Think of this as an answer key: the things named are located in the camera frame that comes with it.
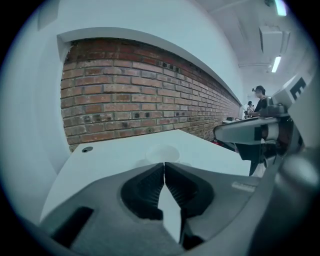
white ceiling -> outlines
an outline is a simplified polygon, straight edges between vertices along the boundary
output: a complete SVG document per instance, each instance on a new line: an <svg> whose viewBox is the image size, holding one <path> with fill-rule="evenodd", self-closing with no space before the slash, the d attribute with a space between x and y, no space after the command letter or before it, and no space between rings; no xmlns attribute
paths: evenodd
<svg viewBox="0 0 320 256"><path fill-rule="evenodd" d="M299 70L308 70L316 63L316 54L303 29L292 13L278 16L275 5L265 0L196 0L217 22L232 46L240 67L245 95L252 88L264 86L272 95ZM274 57L265 56L261 49L259 27L278 26L289 31L290 39L276 73L271 72Z"/></svg>

white wall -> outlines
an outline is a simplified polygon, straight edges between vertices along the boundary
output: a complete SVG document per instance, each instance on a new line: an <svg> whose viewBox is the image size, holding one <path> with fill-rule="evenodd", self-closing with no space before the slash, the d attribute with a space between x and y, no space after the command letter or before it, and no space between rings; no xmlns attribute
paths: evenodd
<svg viewBox="0 0 320 256"><path fill-rule="evenodd" d="M243 99L236 57L210 16L192 0L61 0L36 11L0 76L1 169L15 209L38 223L57 173L70 156L60 113L68 41L120 37L193 62Z"/></svg>

ceiling light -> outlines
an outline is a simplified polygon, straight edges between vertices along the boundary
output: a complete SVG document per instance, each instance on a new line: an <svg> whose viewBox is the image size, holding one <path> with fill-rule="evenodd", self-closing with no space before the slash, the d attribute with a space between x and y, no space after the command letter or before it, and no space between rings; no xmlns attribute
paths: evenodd
<svg viewBox="0 0 320 256"><path fill-rule="evenodd" d="M286 5L283 0L274 0L275 5L276 5L276 11L278 12L279 16L286 16L287 15L287 10L286 10Z"/></svg>
<svg viewBox="0 0 320 256"><path fill-rule="evenodd" d="M280 63L281 57L276 57L274 60L273 68L271 70L272 73L275 73L278 69L279 63Z"/></svg>

white table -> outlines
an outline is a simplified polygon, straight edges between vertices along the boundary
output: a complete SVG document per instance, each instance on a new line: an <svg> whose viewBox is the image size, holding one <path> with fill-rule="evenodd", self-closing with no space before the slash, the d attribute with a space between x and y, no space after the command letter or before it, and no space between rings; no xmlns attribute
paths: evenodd
<svg viewBox="0 0 320 256"><path fill-rule="evenodd" d="M151 164L146 160L145 153L159 144L175 147L182 164L218 173L249 175L250 161L243 161L239 154L181 130L81 144L53 183L40 220L90 183ZM92 151L82 152L90 146Z"/></svg>

